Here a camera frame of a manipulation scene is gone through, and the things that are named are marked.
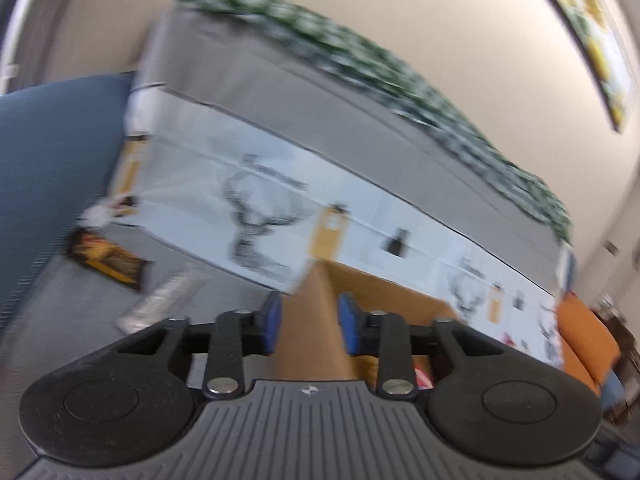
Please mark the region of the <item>red snack packet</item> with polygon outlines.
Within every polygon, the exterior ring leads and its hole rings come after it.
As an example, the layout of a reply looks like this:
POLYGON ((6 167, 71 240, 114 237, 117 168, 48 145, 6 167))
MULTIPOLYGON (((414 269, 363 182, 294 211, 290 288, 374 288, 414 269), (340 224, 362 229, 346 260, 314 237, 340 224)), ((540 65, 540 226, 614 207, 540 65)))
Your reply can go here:
POLYGON ((431 390, 434 387, 430 376, 421 367, 416 366, 414 374, 416 375, 416 386, 419 390, 431 390))

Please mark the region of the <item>black gold snack bar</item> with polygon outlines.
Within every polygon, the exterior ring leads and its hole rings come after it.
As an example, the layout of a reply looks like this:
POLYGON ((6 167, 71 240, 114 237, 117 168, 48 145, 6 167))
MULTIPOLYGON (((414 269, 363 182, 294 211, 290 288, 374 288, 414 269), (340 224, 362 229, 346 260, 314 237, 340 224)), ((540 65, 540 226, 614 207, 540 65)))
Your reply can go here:
POLYGON ((146 274, 151 265, 150 260, 83 228, 70 233, 65 253, 84 268, 96 271, 135 292, 142 292, 144 289, 146 274))

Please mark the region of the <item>cardboard box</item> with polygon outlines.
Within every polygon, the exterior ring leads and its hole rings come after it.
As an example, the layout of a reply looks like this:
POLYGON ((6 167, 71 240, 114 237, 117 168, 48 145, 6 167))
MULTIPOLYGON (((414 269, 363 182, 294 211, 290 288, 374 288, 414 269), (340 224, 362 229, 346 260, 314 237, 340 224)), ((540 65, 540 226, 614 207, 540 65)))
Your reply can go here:
POLYGON ((392 314, 409 326, 458 317, 445 301, 344 264, 314 262, 282 299, 274 377, 358 379, 374 388, 382 322, 392 314))

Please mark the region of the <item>silver snack packet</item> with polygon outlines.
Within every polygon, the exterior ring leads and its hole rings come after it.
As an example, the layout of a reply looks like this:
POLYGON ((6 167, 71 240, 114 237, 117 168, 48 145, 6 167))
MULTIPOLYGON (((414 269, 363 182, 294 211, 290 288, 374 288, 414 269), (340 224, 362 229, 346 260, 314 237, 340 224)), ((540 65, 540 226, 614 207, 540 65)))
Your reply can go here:
POLYGON ((165 318, 183 318, 182 308, 210 280, 204 269, 187 264, 137 302, 116 321, 125 335, 141 332, 165 318))

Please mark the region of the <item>orange cushion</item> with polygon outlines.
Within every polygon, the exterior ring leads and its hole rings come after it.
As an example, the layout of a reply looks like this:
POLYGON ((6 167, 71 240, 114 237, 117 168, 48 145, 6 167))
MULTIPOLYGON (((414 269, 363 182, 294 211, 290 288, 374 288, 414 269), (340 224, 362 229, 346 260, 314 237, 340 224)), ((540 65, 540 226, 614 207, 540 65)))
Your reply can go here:
POLYGON ((590 307, 568 294, 556 307, 563 370, 601 396, 608 375, 620 359, 620 346, 590 307))

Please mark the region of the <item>green checkered cloth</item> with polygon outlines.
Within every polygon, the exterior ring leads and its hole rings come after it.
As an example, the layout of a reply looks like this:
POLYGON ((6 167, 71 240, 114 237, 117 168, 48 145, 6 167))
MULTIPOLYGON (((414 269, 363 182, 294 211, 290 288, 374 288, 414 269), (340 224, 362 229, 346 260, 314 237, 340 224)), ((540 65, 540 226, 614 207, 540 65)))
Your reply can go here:
POLYGON ((536 174, 516 166, 438 89, 392 51, 288 0, 180 0, 249 24, 288 52, 418 126, 449 155, 533 220, 569 242, 564 204, 536 174))

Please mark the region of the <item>grey sofa backrest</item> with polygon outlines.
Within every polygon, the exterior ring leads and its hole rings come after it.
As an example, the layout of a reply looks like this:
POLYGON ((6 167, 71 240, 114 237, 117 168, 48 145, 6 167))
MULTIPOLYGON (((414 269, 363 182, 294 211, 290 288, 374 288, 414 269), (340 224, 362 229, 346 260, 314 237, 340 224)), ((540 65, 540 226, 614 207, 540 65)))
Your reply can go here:
POLYGON ((280 134, 419 207, 552 289, 560 244, 421 128, 237 18, 174 4, 142 51, 129 109, 160 90, 280 134))

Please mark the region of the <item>framed wall picture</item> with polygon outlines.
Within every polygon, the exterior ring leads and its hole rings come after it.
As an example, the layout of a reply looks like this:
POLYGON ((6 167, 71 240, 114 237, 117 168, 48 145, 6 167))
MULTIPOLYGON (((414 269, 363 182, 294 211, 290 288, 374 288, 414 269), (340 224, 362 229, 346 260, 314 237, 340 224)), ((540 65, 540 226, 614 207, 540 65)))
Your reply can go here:
POLYGON ((629 51, 605 0, 548 0, 598 88, 613 130, 621 134, 638 94, 629 51))

